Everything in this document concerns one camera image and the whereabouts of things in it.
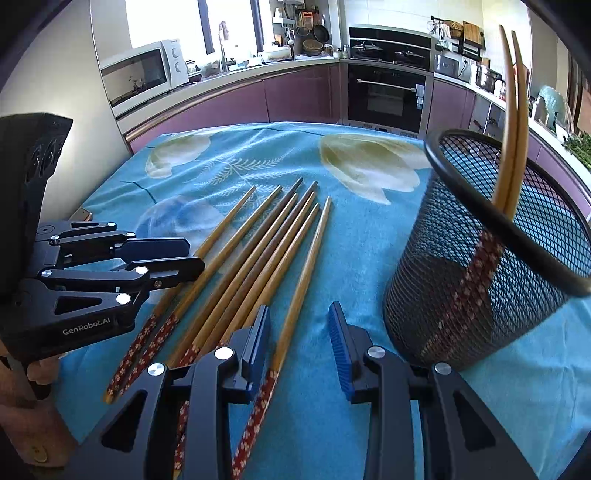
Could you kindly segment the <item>person's left hand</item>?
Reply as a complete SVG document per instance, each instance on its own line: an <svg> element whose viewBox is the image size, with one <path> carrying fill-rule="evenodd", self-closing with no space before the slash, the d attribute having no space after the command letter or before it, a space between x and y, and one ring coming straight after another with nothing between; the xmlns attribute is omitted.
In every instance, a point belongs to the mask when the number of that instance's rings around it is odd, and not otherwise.
<svg viewBox="0 0 591 480"><path fill-rule="evenodd" d="M67 464L77 442L50 397L32 388L49 387L57 379L57 356L31 363L26 370L12 369L9 353L1 348L1 427L24 463L41 468Z"/></svg>

